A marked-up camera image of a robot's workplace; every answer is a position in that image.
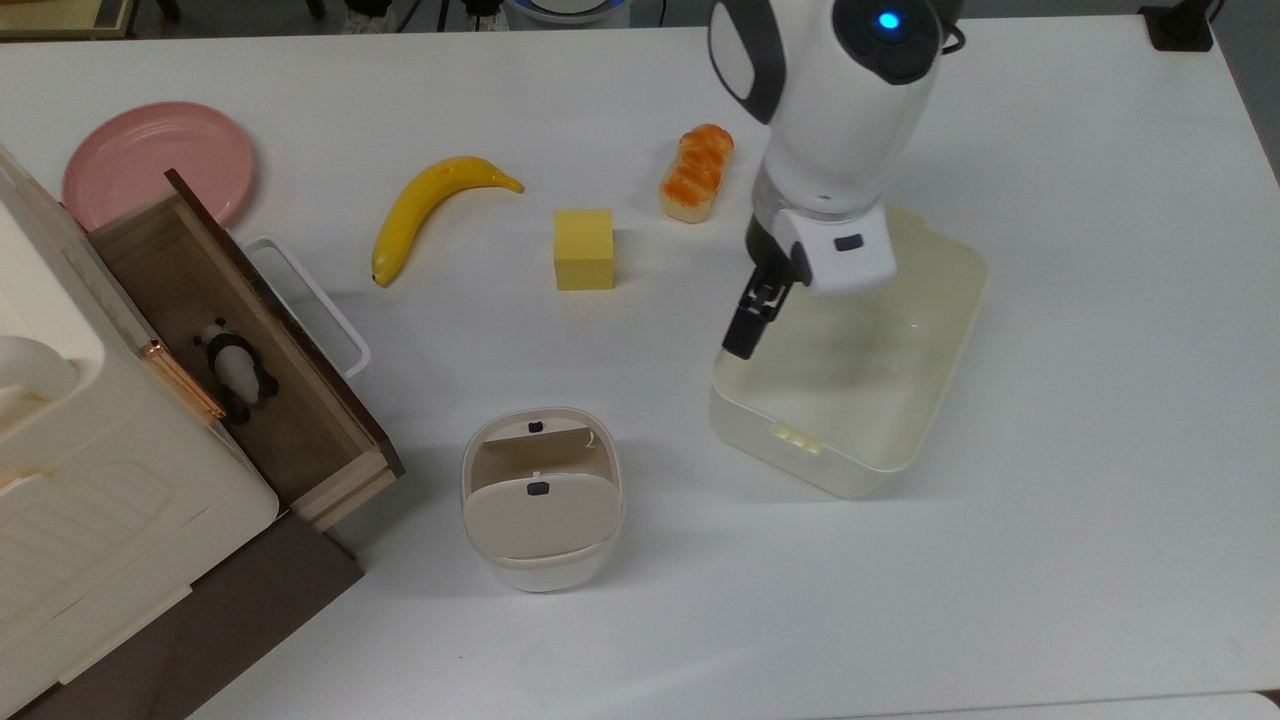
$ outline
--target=yellow cube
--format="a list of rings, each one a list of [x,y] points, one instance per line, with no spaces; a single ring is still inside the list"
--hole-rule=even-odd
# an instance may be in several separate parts
[[[556,287],[613,290],[613,210],[556,210]]]

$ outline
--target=open drawer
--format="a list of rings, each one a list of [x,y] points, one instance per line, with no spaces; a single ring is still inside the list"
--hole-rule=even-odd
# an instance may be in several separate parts
[[[328,529],[403,466],[239,246],[177,172],[166,177],[172,193],[93,231],[90,243],[178,365],[230,411],[228,420],[237,421],[227,421],[227,430],[282,503]],[[229,331],[230,342],[211,338],[211,331]],[[239,401],[224,386],[225,373],[220,379],[214,369],[219,355],[238,348],[261,380],[260,402],[239,411],[227,407]]]

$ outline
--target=white robot arm housing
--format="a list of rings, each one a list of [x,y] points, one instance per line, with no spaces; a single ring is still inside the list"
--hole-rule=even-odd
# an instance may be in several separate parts
[[[896,265],[881,199],[937,73],[927,0],[717,0],[708,46],[769,143],[753,190],[756,264],[724,347],[750,357],[791,283],[860,292]]]

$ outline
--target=banana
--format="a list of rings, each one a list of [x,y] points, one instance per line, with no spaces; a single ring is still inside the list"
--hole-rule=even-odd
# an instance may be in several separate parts
[[[392,205],[374,245],[374,282],[387,287],[399,274],[413,240],[426,218],[451,195],[476,187],[506,187],[525,192],[525,186],[481,158],[449,158],[419,173]]]

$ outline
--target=toy bread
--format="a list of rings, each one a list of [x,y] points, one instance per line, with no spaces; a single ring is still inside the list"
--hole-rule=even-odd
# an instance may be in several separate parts
[[[733,137],[723,128],[705,124],[687,132],[658,187],[662,211],[686,223],[705,220],[732,155]]]

